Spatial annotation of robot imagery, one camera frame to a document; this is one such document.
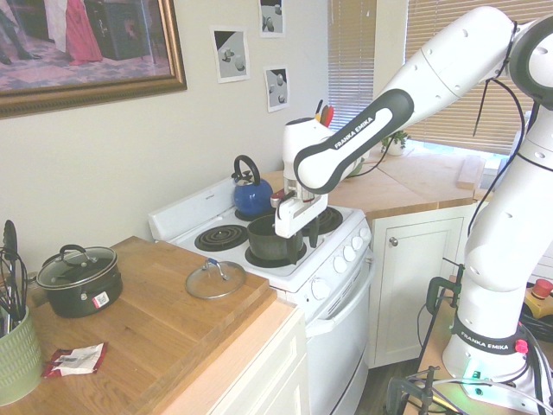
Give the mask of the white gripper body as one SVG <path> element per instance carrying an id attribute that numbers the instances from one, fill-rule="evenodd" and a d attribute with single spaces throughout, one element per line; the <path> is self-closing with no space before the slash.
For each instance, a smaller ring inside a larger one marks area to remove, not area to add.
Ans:
<path id="1" fill-rule="evenodd" d="M 284 200 L 282 192 L 274 194 L 275 232 L 283 238 L 290 238 L 301 231 L 311 220 L 327 208 L 328 195 L 317 195 L 312 201 L 291 197 Z"/>

